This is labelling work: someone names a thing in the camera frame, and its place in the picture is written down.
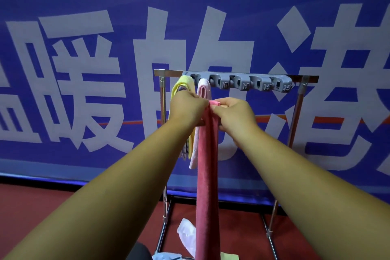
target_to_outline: person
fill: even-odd
[[[212,110],[297,228],[323,259],[388,259],[390,206],[263,132],[246,101]],[[86,184],[5,259],[125,259],[151,216],[208,101],[179,91],[170,118]]]

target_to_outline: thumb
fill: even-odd
[[[221,106],[217,106],[217,105],[210,105],[210,108],[211,110],[216,114],[218,115],[220,118],[222,117],[223,113],[224,113],[224,109],[226,108],[223,108]]]

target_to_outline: hand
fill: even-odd
[[[216,99],[221,106],[212,105],[212,111],[221,118],[220,130],[228,133],[240,147],[240,142],[250,134],[254,129],[259,127],[247,101],[236,98]]]
[[[169,119],[184,121],[193,128],[198,124],[208,105],[207,99],[190,91],[178,91],[170,102]]]

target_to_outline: red floor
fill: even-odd
[[[71,194],[0,184],[0,259]],[[139,238],[151,252],[158,242],[162,213],[159,203]],[[195,206],[174,205],[163,251],[190,256],[176,232],[182,218],[196,225]],[[289,218],[279,216],[275,224],[274,243],[281,260],[319,259]],[[220,210],[220,233],[222,252],[237,254],[240,260],[273,259],[259,214]]]

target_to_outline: drying rack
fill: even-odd
[[[252,73],[234,73],[234,72],[197,72],[197,71],[179,71],[179,70],[166,70],[166,69],[154,69],[154,76],[159,77],[160,85],[160,103],[161,103],[161,125],[167,121],[167,108],[166,108],[166,95],[165,95],[165,78],[166,77],[180,77],[182,75],[191,76],[198,85],[201,78],[209,80],[212,87],[217,87],[223,90],[230,88],[237,88],[242,91],[247,90],[259,90],[259,91],[279,91],[281,93],[288,93],[293,87],[293,83],[299,83],[298,98],[296,100],[294,113],[290,124],[290,132],[287,140],[287,146],[292,148],[294,143],[294,137],[298,120],[301,112],[303,97],[305,96],[307,85],[309,83],[317,83],[319,76],[314,75],[280,75],[280,74],[252,74]],[[167,187],[165,186],[163,191],[163,227],[161,229],[160,237],[158,239],[156,253],[161,251],[161,247],[164,240],[165,230],[168,226],[169,215],[173,201],[169,203],[167,201]],[[261,214],[261,218],[266,229],[266,236],[269,240],[271,250],[275,260],[278,259],[276,254],[275,245],[272,241],[273,224],[278,210],[279,203],[275,200],[273,204],[270,224],[267,225],[264,215]],[[193,259],[190,257],[183,257],[183,259]]]

